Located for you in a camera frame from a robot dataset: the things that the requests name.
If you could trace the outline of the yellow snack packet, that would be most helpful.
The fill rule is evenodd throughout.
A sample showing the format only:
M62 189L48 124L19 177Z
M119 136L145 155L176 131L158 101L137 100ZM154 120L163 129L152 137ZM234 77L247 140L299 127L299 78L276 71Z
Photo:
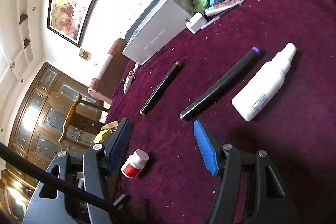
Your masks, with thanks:
M119 121L113 121L102 126L101 131L96 135L96 137L93 140L93 143L95 144L102 143L108 134L111 134L116 131L118 124Z

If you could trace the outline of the white bottle red label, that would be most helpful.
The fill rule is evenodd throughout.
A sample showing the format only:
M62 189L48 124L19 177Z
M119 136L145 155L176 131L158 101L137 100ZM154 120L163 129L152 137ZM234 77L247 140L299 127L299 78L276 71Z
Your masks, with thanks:
M136 178L145 168L148 160L149 155L145 151L137 149L124 162L121 172L127 178Z

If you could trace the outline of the wooden chair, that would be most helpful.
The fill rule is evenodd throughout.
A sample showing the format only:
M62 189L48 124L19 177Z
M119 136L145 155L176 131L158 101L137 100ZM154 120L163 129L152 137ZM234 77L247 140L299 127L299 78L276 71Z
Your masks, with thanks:
M79 114L76 111L76 109L81 103L84 105L90 106L94 109L101 110L102 112L107 113L109 111L109 109L105 108L104 106L83 100L82 94L79 93L77 95L76 101L70 107L69 112L65 118L63 129L62 129L62 134L60 138L58 139L59 143L62 143L63 141L68 139L67 130L69 126L72 126L75 129L82 130L84 132L87 132L93 135L97 135L100 132L102 126L104 125L103 123L99 122L99 120L93 120L91 118L88 118L84 115Z

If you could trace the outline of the black purple-capped marker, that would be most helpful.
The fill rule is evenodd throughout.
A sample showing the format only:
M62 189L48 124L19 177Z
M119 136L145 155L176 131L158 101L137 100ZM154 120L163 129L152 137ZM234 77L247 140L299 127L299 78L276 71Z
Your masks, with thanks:
M241 76L245 75L255 65L260 56L260 49L252 47L225 75L183 110L179 114L179 118L183 121L190 121L201 112L207 110L224 96Z

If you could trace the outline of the white spray bottle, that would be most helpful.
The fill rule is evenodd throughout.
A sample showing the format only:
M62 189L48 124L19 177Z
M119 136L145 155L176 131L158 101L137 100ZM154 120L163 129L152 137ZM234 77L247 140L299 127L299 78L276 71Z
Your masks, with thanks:
M232 105L245 121L251 121L280 90L295 53L295 45L288 43L232 99Z

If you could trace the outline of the black yellow-capped marker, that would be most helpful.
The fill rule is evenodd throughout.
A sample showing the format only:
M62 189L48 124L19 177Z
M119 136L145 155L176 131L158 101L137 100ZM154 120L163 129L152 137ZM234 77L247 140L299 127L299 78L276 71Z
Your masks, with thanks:
M152 92L150 97L147 99L139 113L141 115L146 115L159 101L161 96L164 94L165 90L169 87L169 85L173 82L175 77L178 75L178 73L181 71L183 67L183 63L176 61L173 65L173 67L166 73L166 75L163 77L161 82L158 84L158 86L155 88L155 90Z

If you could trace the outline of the black rod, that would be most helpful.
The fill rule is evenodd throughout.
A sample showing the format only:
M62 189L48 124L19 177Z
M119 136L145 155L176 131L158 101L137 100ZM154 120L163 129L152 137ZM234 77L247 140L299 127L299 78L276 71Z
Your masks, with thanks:
M39 182L23 223L126 223L120 207L129 197L110 197L101 169L104 149L99 143L84 153L60 151L43 170L2 144L1 158Z

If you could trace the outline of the wooden cabinet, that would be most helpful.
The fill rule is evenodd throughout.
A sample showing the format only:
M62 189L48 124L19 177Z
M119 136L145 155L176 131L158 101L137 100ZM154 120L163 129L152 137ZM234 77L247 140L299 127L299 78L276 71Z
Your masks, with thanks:
M72 126L67 130L68 139L58 142L65 118L79 93L85 101L104 105L102 100L88 94L87 87L49 63L44 63L16 114L10 130L9 147L42 169L46 169L61 150L69 153L86 150L93 143L95 135ZM102 115L101 110L82 103L76 111L99 121Z

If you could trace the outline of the small white charger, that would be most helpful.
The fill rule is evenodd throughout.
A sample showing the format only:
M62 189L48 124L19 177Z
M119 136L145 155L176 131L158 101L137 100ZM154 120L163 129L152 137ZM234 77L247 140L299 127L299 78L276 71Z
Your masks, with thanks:
M196 34L206 23L207 19L200 12L197 12L192 18L186 20L186 28L192 34Z

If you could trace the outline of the grey cardboard box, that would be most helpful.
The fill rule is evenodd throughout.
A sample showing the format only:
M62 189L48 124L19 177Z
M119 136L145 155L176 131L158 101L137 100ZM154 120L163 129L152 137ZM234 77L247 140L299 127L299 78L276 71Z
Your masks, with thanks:
M135 29L122 54L144 65L186 28L193 15L191 0L160 0Z

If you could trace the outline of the toothpaste tube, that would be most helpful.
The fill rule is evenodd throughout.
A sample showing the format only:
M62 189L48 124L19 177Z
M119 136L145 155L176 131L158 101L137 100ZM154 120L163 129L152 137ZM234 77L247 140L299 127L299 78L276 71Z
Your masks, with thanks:
M227 11L233 7L240 6L245 0L226 0L217 5L213 5L205 10L205 15L212 17L220 14L221 12Z

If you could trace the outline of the white keychain tag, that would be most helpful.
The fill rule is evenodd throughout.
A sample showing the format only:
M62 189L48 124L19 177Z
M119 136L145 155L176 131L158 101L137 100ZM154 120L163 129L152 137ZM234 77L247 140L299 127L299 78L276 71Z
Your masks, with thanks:
M130 89L131 83L135 80L135 75L138 71L138 68L139 68L139 64L135 63L133 70L129 71L129 73L128 73L126 79L125 79L124 85L123 85L123 94L124 95L127 94L128 90Z

